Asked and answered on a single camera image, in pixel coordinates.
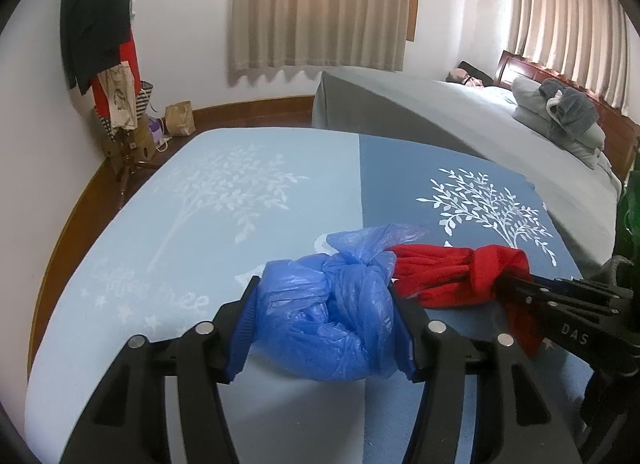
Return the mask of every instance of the table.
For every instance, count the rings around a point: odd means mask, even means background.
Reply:
[[[460,207],[456,195],[464,190],[476,195],[479,220]],[[504,209],[522,224],[496,219]],[[29,446],[43,464],[59,461],[131,335],[179,336],[238,299],[265,262],[322,252],[327,233],[389,222],[424,224],[424,241],[436,245],[512,245],[526,251],[534,274],[580,276],[533,186],[496,164],[324,130],[209,131],[133,196],[66,286],[31,371]],[[429,314],[476,338],[504,329],[495,304]],[[573,422],[590,369],[558,347],[544,350],[536,366]],[[468,378],[461,464],[474,430],[474,385]],[[422,394],[399,372],[385,381],[315,383],[254,353],[221,388],[242,464],[401,462]]]

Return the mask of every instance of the curtain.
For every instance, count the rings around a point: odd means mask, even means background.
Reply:
[[[233,0],[231,67],[402,70],[408,12],[409,0]]]
[[[618,0],[513,0],[509,52],[626,108],[626,15]]]

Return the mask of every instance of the gray bedspread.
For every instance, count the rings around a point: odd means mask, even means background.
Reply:
[[[482,90],[364,68],[324,72],[313,126],[432,144],[492,160],[532,182],[580,271],[611,256],[619,181],[587,168],[512,118],[515,106]]]

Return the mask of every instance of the blue plastic bag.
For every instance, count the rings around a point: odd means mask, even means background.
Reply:
[[[290,372],[315,381],[388,377],[394,361],[394,308],[387,290],[396,255],[425,229],[386,225],[334,233],[338,253],[267,263],[258,285],[257,348]]]

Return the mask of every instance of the red fabric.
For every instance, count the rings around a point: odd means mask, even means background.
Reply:
[[[142,88],[140,83],[140,69],[138,68],[138,56],[136,54],[136,44],[133,41],[133,34],[129,33],[129,41],[120,45],[120,62],[129,62],[129,68],[133,74],[133,88],[136,94]],[[95,110],[100,117],[109,116],[109,102],[107,96],[102,89],[98,76],[94,76],[91,80],[91,89],[94,92]]]
[[[437,245],[398,245],[390,249],[398,260],[394,270],[396,289],[404,298],[415,298],[425,308],[479,305],[495,299],[496,278],[507,272],[529,279],[524,251],[503,245],[473,250]],[[542,339],[536,336],[531,318],[523,309],[508,304],[511,332],[532,356]]]

